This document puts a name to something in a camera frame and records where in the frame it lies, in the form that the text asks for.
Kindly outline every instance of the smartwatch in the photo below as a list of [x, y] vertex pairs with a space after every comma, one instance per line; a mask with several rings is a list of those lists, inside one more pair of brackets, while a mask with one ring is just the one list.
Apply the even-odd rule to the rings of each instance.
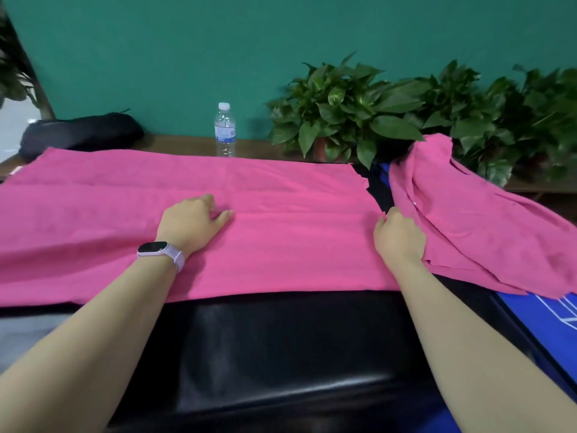
[[184, 255], [176, 247], [166, 241], [150, 241], [141, 245], [136, 251], [139, 257], [156, 257], [158, 255], [168, 255], [177, 265], [178, 271], [184, 266]]

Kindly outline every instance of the left hand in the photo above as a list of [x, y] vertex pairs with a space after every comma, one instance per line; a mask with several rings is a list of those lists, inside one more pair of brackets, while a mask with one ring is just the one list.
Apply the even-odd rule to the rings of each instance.
[[234, 214], [232, 210], [223, 211], [211, 220], [210, 212], [214, 209], [213, 195], [184, 199], [164, 211], [156, 241], [170, 243], [188, 258], [205, 247]]

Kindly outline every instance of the watch face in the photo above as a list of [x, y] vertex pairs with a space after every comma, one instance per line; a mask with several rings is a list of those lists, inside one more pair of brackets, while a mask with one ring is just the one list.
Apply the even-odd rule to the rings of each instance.
[[166, 241], [150, 241], [139, 247], [139, 252], [160, 252], [169, 244]]

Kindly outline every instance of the hand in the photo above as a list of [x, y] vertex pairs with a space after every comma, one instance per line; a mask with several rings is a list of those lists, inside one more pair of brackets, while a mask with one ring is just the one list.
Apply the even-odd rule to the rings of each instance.
[[205, 247], [234, 214], [232, 210], [223, 211], [211, 220], [210, 212], [214, 208], [213, 195], [184, 199], [168, 208], [162, 215], [156, 241], [176, 246], [188, 258]]
[[374, 246], [393, 274], [397, 268], [420, 262], [425, 242], [425, 233], [396, 207], [389, 210], [386, 220], [381, 217], [374, 227]]

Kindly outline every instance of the pink fabric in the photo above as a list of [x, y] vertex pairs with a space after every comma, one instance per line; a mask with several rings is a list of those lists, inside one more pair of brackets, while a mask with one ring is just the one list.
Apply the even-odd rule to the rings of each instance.
[[169, 301], [397, 289], [365, 188], [343, 164], [50, 149], [0, 185], [0, 306], [89, 301], [155, 238], [165, 208], [204, 193], [236, 215], [187, 261]]
[[451, 159], [451, 138], [425, 136], [389, 174], [395, 204], [427, 234], [429, 269], [492, 290], [577, 293], [577, 229]]

